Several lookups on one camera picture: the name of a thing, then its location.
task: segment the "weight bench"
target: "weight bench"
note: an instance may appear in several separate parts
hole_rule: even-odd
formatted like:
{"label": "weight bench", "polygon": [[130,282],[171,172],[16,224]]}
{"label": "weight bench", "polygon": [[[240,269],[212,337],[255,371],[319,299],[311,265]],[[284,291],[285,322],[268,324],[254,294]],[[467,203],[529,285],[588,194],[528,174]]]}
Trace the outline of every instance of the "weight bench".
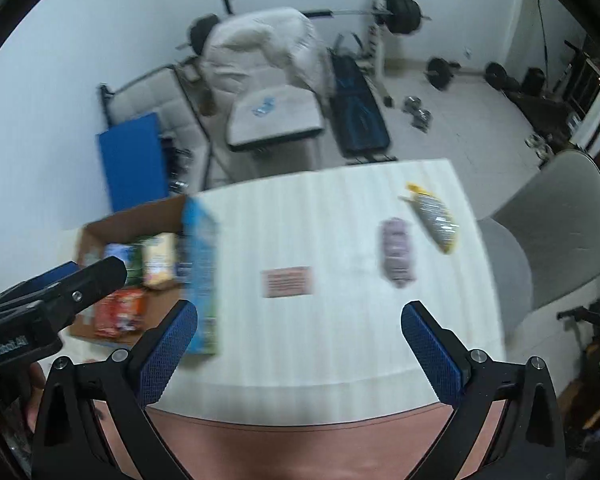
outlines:
{"label": "weight bench", "polygon": [[356,60],[331,55],[336,94],[331,99],[333,133],[345,157],[363,156],[376,162],[391,144],[384,118]]}

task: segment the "black weight plate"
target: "black weight plate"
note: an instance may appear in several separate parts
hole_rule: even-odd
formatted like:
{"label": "black weight plate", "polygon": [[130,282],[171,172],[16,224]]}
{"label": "black weight plate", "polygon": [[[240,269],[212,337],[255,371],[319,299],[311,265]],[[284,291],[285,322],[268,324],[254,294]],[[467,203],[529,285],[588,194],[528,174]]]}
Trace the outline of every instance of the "black weight plate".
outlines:
{"label": "black weight plate", "polygon": [[429,59],[425,74],[431,85],[438,90],[445,90],[453,78],[449,63],[441,57],[432,57]]}
{"label": "black weight plate", "polygon": [[508,76],[507,82],[502,89],[509,92],[517,92],[520,90],[520,83],[515,77]]}
{"label": "black weight plate", "polygon": [[484,69],[484,80],[500,91],[507,84],[507,71],[499,63],[491,62]]}
{"label": "black weight plate", "polygon": [[206,38],[218,23],[220,23],[220,19],[215,14],[209,14],[199,18],[189,29],[189,44],[198,56],[202,56]]}
{"label": "black weight plate", "polygon": [[384,20],[392,34],[411,34],[420,28],[422,13],[414,0],[386,0],[391,15]]}

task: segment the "dumbbell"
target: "dumbbell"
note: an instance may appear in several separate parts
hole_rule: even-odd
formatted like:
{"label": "dumbbell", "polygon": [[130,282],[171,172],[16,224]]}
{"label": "dumbbell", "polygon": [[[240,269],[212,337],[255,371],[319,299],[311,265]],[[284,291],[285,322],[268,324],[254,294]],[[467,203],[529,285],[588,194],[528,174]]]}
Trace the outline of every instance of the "dumbbell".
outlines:
{"label": "dumbbell", "polygon": [[424,108],[420,108],[421,104],[422,101],[419,97],[407,95],[407,97],[404,98],[404,103],[402,104],[402,111],[413,116],[411,126],[415,126],[417,129],[426,133],[431,122],[431,112],[425,110]]}
{"label": "dumbbell", "polygon": [[459,63],[449,63],[441,57],[429,59],[425,75],[429,83],[438,90],[445,90],[456,75],[483,77],[489,85],[498,91],[504,89],[510,79],[504,67],[495,62],[489,63],[482,72],[479,70],[461,70]]}

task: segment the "barbell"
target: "barbell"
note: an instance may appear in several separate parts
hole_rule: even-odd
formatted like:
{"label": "barbell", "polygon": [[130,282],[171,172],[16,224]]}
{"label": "barbell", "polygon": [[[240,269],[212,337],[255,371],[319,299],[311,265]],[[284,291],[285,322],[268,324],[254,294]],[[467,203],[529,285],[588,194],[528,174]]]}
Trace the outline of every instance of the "barbell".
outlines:
{"label": "barbell", "polygon": [[498,91],[505,89],[510,81],[507,71],[499,63],[491,62],[483,71],[461,70],[459,63],[449,63],[441,57],[429,59],[425,75],[429,83],[438,90],[445,90],[457,75],[483,77],[489,85]]}
{"label": "barbell", "polygon": [[422,15],[420,6],[414,0],[386,0],[386,9],[315,9],[304,10],[302,13],[308,18],[332,18],[350,14],[379,16],[392,34],[413,34],[419,30],[423,20],[431,20],[429,16]]}

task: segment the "white tablecloth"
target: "white tablecloth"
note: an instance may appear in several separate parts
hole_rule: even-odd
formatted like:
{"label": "white tablecloth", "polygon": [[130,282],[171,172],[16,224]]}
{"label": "white tablecloth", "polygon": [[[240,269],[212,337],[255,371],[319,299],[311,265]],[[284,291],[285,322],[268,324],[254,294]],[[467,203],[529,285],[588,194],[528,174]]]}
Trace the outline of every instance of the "white tablecloth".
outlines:
{"label": "white tablecloth", "polygon": [[[459,225],[452,254],[429,238],[407,196],[414,182]],[[451,163],[368,164],[254,180],[198,195],[220,225],[219,352],[186,356],[156,407],[224,422],[326,424],[436,402],[400,330],[420,300],[467,348],[504,358],[487,255]],[[410,224],[416,281],[381,272],[379,227]],[[312,268],[314,293],[264,298],[262,271]],[[67,338],[64,353],[85,345]],[[83,347],[80,357],[89,350]],[[99,350],[97,358],[103,352]]]}

